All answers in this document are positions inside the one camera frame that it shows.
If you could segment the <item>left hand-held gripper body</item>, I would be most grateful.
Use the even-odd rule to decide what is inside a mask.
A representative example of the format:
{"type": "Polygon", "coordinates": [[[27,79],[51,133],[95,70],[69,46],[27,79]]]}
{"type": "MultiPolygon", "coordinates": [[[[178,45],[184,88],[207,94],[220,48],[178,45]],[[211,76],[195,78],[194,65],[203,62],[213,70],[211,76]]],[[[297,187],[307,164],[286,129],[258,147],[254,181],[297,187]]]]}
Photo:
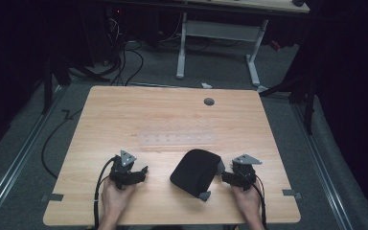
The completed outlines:
{"type": "Polygon", "coordinates": [[[131,171],[136,157],[124,149],[116,155],[113,160],[109,178],[115,183],[116,187],[122,190],[127,185],[137,183],[134,173],[131,171]]]}

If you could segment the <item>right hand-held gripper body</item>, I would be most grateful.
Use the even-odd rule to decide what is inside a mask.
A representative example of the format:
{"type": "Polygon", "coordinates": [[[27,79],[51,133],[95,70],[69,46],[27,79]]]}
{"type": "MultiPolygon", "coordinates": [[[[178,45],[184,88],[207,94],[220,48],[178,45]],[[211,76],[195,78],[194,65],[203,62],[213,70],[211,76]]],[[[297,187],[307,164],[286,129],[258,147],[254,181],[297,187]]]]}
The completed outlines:
{"type": "Polygon", "coordinates": [[[233,173],[240,179],[240,185],[245,191],[249,190],[256,182],[254,165],[262,165],[263,162],[248,154],[235,157],[232,160],[233,173]]]}

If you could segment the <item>black cloth pouch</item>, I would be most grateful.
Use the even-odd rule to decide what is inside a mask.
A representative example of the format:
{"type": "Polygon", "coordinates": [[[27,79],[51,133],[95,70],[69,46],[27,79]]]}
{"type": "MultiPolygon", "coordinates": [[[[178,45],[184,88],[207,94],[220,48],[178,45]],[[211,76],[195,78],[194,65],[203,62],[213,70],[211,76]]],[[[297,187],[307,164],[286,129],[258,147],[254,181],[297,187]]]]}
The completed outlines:
{"type": "Polygon", "coordinates": [[[191,149],[180,160],[170,176],[173,185],[191,196],[206,201],[216,175],[225,170],[221,157],[204,149],[191,149]]]}

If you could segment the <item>person's right hand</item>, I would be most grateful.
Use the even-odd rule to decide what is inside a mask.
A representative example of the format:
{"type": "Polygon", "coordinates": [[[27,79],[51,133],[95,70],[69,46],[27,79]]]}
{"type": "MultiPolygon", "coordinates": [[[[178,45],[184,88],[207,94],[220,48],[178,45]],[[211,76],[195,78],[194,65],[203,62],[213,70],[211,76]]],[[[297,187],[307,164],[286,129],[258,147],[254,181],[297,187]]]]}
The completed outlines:
{"type": "Polygon", "coordinates": [[[237,206],[247,223],[262,222],[260,209],[261,197],[256,188],[244,190],[242,187],[231,187],[237,206]]]}

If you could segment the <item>person's left hand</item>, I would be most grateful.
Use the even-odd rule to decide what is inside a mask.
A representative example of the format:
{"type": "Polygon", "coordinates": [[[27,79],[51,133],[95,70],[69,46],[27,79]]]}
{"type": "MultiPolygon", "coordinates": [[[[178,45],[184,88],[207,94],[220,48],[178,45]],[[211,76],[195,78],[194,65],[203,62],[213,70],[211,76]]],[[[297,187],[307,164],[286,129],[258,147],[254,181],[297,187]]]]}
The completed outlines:
{"type": "Polygon", "coordinates": [[[118,223],[118,220],[130,202],[135,189],[135,185],[129,185],[120,190],[116,187],[113,181],[107,178],[103,182],[103,217],[100,223],[104,219],[114,220],[118,223]]]}

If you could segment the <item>clear plastic strip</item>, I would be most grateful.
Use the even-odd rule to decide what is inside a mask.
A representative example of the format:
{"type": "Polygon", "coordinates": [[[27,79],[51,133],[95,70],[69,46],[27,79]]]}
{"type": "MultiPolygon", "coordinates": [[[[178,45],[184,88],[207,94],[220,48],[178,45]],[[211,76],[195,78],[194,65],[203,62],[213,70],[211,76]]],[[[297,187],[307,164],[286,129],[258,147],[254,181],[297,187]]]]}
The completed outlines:
{"type": "Polygon", "coordinates": [[[138,135],[141,146],[205,146],[212,145],[216,135],[212,132],[159,133],[143,132],[138,135]]]}

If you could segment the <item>grey tape piece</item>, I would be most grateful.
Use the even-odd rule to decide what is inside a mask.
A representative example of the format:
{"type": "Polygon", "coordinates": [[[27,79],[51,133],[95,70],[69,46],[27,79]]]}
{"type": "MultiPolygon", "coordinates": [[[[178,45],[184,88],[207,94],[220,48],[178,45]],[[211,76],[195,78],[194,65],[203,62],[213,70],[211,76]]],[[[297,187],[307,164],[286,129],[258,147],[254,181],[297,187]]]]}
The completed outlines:
{"type": "Polygon", "coordinates": [[[41,197],[41,202],[48,202],[48,201],[62,201],[63,195],[60,194],[45,194],[41,197]]]}
{"type": "Polygon", "coordinates": [[[298,193],[294,190],[282,190],[283,196],[293,196],[295,199],[301,199],[301,193],[298,193]]]}

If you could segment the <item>black metal stand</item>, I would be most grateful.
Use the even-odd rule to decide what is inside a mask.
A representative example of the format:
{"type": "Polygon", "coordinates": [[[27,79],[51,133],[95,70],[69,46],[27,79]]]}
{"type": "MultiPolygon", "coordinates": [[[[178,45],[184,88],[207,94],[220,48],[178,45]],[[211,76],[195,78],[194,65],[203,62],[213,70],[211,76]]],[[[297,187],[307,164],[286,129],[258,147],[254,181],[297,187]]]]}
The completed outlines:
{"type": "Polygon", "coordinates": [[[53,79],[56,79],[60,86],[68,86],[71,83],[66,61],[58,55],[50,55],[44,63],[43,114],[49,111],[53,103],[53,79]]]}
{"type": "Polygon", "coordinates": [[[305,111],[303,113],[303,127],[308,135],[312,135],[312,115],[314,112],[314,96],[316,89],[317,77],[314,74],[304,75],[285,80],[273,87],[263,90],[259,93],[261,97],[266,97],[280,91],[289,90],[290,95],[288,101],[291,104],[305,104],[305,111]]]}

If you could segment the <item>metal floor rail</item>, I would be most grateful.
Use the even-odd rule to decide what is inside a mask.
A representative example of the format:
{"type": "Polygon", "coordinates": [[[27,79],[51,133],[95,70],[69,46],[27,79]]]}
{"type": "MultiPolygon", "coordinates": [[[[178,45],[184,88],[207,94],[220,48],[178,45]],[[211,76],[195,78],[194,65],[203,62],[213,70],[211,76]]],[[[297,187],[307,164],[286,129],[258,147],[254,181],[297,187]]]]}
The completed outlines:
{"type": "Polygon", "coordinates": [[[312,158],[314,170],[317,173],[322,189],[328,200],[328,203],[333,212],[333,216],[339,226],[340,230],[353,230],[353,225],[350,218],[347,215],[339,192],[337,191],[334,182],[328,172],[325,162],[322,159],[319,148],[315,143],[315,140],[306,129],[304,123],[304,115],[299,105],[292,104],[291,109],[295,115],[298,125],[304,133],[306,142],[310,149],[310,156],[312,158]]]}
{"type": "Polygon", "coordinates": [[[54,101],[46,112],[37,103],[43,104],[43,89],[38,89],[31,100],[11,122],[9,130],[0,141],[0,208],[13,184],[30,158],[35,142],[46,125],[54,107],[67,90],[56,86],[54,101]]]}

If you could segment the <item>white metal desk frame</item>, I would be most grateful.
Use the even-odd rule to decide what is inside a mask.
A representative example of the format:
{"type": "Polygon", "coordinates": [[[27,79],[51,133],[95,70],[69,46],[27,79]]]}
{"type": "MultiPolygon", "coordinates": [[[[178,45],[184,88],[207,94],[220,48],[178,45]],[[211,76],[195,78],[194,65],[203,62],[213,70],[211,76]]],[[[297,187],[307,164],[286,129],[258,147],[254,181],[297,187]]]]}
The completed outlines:
{"type": "Polygon", "coordinates": [[[261,83],[256,69],[255,58],[264,38],[267,24],[267,19],[264,19],[260,26],[190,20],[187,18],[187,13],[184,12],[181,22],[180,50],[177,60],[176,77],[183,79],[185,76],[186,39],[188,36],[244,41],[254,44],[251,52],[245,56],[245,59],[252,84],[259,87],[261,83]]]}

